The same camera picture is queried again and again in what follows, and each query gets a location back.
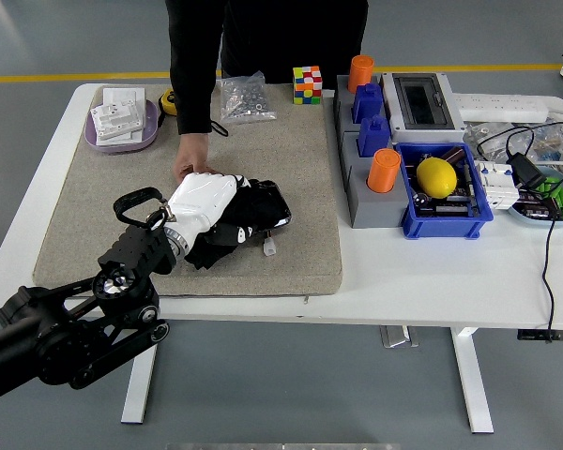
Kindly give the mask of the person's right hand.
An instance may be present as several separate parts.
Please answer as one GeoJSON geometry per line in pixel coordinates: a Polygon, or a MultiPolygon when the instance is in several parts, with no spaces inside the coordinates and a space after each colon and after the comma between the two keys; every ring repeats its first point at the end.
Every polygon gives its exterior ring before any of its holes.
{"type": "Polygon", "coordinates": [[[190,173],[217,173],[208,165],[209,135],[206,133],[181,134],[172,166],[174,178],[181,184],[190,173]]]}

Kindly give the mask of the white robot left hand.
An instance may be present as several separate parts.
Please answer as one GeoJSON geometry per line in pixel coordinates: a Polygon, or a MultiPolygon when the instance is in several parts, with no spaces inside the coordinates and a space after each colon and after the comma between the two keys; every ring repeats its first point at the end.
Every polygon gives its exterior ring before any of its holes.
{"type": "Polygon", "coordinates": [[[251,183],[241,175],[193,172],[185,176],[168,201],[168,236],[188,252],[197,236],[209,231],[240,188],[251,183]]]}

